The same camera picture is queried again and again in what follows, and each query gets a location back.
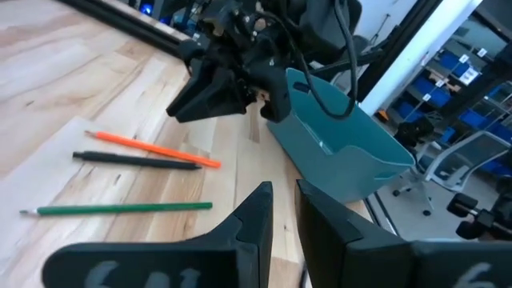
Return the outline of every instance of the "green pencil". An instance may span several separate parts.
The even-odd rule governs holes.
[[[91,206],[46,206],[34,210],[21,210],[21,214],[36,216],[75,215],[75,214],[117,214],[133,212],[184,211],[211,209],[211,202],[197,203],[159,203],[159,204],[121,204]]]

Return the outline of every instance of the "wood grain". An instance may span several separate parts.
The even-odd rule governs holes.
[[[179,38],[152,18],[108,0]],[[293,191],[300,178],[259,117],[179,124],[166,106],[188,79],[180,60],[53,0],[0,1],[0,287],[41,287],[45,259],[76,242],[172,242],[219,224],[261,182],[274,185],[270,287],[296,287],[302,252]],[[78,162],[75,150],[145,156],[101,142],[105,130],[222,162],[169,171]],[[46,205],[208,201],[212,210],[22,218]],[[350,206],[369,217],[363,204]]]

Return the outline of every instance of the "black pencil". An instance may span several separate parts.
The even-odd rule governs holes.
[[[73,152],[73,158],[80,158],[85,161],[127,164],[136,166],[147,166],[154,168],[196,170],[201,169],[197,164],[190,162],[179,162],[164,159],[144,158],[135,156],[125,156],[112,153],[103,153],[95,151]]]

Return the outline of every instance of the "wall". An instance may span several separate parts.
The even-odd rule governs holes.
[[[469,18],[461,25],[460,29],[467,31],[462,37],[455,34],[454,38],[478,48],[485,48],[491,57],[495,57],[499,51],[505,48],[506,42],[476,19]]]
[[[442,45],[464,23],[482,0],[443,0],[393,62],[360,107],[373,115],[386,108]]]
[[[400,24],[417,0],[359,0],[362,4],[362,14],[355,29],[356,35],[372,39],[386,19],[376,43],[385,39],[393,27]]]
[[[362,13],[354,34],[371,40],[371,44],[379,44],[389,36],[396,25],[402,22],[416,1],[359,0],[362,5]],[[362,75],[367,67],[360,67],[358,69],[358,76]],[[334,78],[334,82],[340,89],[348,93],[350,90],[350,72],[340,73]]]

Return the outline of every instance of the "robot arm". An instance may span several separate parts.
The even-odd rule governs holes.
[[[254,0],[212,1],[198,21],[209,45],[189,40],[178,47],[192,75],[167,108],[168,115],[179,122],[189,122],[244,114],[246,107],[256,101],[256,88],[268,91],[270,96],[261,116],[273,122],[283,120],[290,112],[286,68],[300,68],[311,83],[307,63],[314,58],[331,64],[340,59],[344,47],[348,46],[350,52],[353,49],[350,37],[361,13],[361,5],[356,0],[284,3],[265,0],[261,2],[264,11],[258,11]],[[255,23],[259,19],[264,19],[266,25],[256,30]],[[349,23],[347,26],[338,25],[345,21]],[[348,62],[353,70],[356,61],[351,58]],[[332,75],[333,69],[347,69],[348,63],[327,67],[330,74],[326,74],[328,69],[312,74]],[[357,93],[357,84],[353,87]],[[313,87],[311,93],[329,114]],[[331,116],[346,117],[354,108],[355,94],[352,96],[350,108],[344,115]]]

